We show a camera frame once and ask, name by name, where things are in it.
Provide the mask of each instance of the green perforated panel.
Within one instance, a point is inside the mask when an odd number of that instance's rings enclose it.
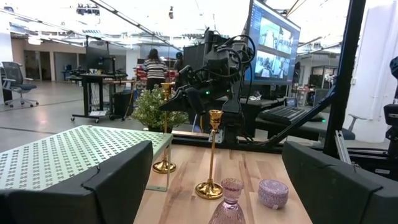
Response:
[[[155,159],[172,135],[98,126],[58,133],[1,153],[0,189],[46,189],[145,140],[152,141]]]

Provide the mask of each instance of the green leafy plant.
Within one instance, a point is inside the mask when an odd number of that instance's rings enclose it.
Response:
[[[159,106],[164,103],[164,95],[162,89],[157,85],[152,91],[144,90],[137,98],[137,108],[132,114],[148,128],[163,130],[165,121],[165,112],[159,110]],[[167,127],[175,128],[188,120],[188,114],[184,112],[174,111],[167,113]]]

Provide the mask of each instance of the wooden tabletop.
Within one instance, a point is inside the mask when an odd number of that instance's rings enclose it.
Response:
[[[194,191],[196,184],[208,178],[210,149],[174,145],[172,162],[176,163],[177,170],[171,173],[169,191],[146,190],[135,224],[206,224],[216,206],[223,201],[202,199]],[[214,180],[220,183],[227,177],[244,182],[239,204],[247,224],[311,223],[280,155],[217,149]],[[279,180],[288,186],[289,200],[284,208],[272,210],[260,204],[257,190],[262,179]],[[148,184],[161,185],[165,181],[165,175],[152,171]]]

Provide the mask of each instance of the pink glass jar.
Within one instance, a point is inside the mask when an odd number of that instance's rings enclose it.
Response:
[[[234,178],[221,181],[224,201],[221,202],[211,217],[209,224],[246,224],[242,208],[238,204],[243,182]]]

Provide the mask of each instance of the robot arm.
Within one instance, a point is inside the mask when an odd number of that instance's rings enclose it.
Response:
[[[237,37],[239,36],[227,40],[222,45],[212,45],[211,50],[205,55],[205,64],[201,68],[193,70],[189,65],[183,68],[180,74],[185,77],[188,84],[181,86],[177,94],[160,109],[187,111],[191,108],[196,114],[203,115],[206,113],[204,104],[228,96],[225,110],[230,111],[233,104],[238,107],[236,112],[240,113],[239,97],[244,73],[254,58],[254,51],[244,41],[235,40]],[[254,47],[250,37],[246,35],[240,37],[249,39]]]

